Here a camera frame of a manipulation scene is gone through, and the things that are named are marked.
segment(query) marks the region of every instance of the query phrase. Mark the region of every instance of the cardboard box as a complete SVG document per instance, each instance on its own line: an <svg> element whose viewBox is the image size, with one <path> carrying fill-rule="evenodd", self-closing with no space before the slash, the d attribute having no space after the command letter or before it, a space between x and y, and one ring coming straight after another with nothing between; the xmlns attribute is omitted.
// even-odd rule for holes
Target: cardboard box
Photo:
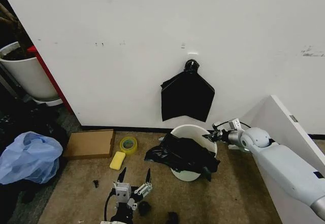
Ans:
<svg viewBox="0 0 325 224"><path fill-rule="evenodd" d="M112 129L72 133L63 156L67 159L109 158L114 139Z"/></svg>

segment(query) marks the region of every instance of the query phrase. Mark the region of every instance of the baseboard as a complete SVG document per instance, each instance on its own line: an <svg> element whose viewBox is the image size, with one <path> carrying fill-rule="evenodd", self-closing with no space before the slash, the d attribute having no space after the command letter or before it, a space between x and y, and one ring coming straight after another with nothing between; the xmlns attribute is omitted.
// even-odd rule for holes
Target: baseboard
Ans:
<svg viewBox="0 0 325 224"><path fill-rule="evenodd" d="M160 129L156 127L131 127L131 126L81 126L83 131L114 129L116 131L145 132L145 133L170 133L173 129Z"/></svg>
<svg viewBox="0 0 325 224"><path fill-rule="evenodd" d="M325 134L308 134L311 139L325 140Z"/></svg>

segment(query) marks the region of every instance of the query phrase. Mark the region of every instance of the white bucket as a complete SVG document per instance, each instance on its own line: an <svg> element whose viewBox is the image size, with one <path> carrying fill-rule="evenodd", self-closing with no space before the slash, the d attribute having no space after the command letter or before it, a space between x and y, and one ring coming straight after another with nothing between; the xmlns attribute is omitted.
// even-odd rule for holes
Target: white bucket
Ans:
<svg viewBox="0 0 325 224"><path fill-rule="evenodd" d="M3 56L20 47L18 42L0 49L0 62L34 99L46 102L58 100L59 95L36 57L24 60L4 60Z"/></svg>
<svg viewBox="0 0 325 224"><path fill-rule="evenodd" d="M186 124L181 125L176 128L174 128L171 132L172 135L178 137L178 138L190 138L194 139L198 144L200 144L202 147L207 148L211 152L215 152L215 156L217 156L217 144L212 143L206 138L203 138L202 135L204 134L210 134L207 130L200 126ZM181 171L176 172L173 169L172 173L180 180L191 182L197 179L200 174L196 172L189 172L189 171Z"/></svg>

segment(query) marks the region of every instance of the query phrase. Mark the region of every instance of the black cable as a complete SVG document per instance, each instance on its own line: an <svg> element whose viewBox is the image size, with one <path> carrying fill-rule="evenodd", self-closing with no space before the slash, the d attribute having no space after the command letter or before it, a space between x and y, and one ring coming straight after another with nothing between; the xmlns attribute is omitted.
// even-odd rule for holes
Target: black cable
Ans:
<svg viewBox="0 0 325 224"><path fill-rule="evenodd" d="M219 127L219 126L221 126L221 125L224 125L225 123L227 123L228 121L225 121L225 122L223 122L223 123L221 123L221 124L219 124L219 125L217 125L217 126L215 126L215 127Z"/></svg>
<svg viewBox="0 0 325 224"><path fill-rule="evenodd" d="M112 190L110 192L110 194L108 195L107 199L106 199L106 203L105 203L105 207L104 207L104 221L107 221L107 205L108 205L108 202L110 200L110 198L114 195L114 191Z"/></svg>
<svg viewBox="0 0 325 224"><path fill-rule="evenodd" d="M219 126L221 126L221 125L224 125L224 124L226 124L227 122L229 122L229 121L225 121L225 122L223 122L223 123L217 125L216 127L219 127ZM243 122L241 122L241 121L240 121L240 123L243 124L243 125L245 125L245 126L248 127L248 128L251 128L249 125L247 125L247 124L245 124L245 123L243 123Z"/></svg>
<svg viewBox="0 0 325 224"><path fill-rule="evenodd" d="M241 121L240 121L240 123L251 129L251 127L249 125L247 125L247 124L245 124L245 123L243 123Z"/></svg>

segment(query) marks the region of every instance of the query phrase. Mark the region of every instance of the yellow tape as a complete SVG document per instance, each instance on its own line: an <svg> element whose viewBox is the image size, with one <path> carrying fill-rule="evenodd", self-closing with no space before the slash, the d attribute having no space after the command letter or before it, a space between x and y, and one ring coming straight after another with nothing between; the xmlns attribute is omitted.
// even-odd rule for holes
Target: yellow tape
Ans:
<svg viewBox="0 0 325 224"><path fill-rule="evenodd" d="M134 137L125 137L120 141L120 149L126 155L133 154L138 148L137 139Z"/></svg>

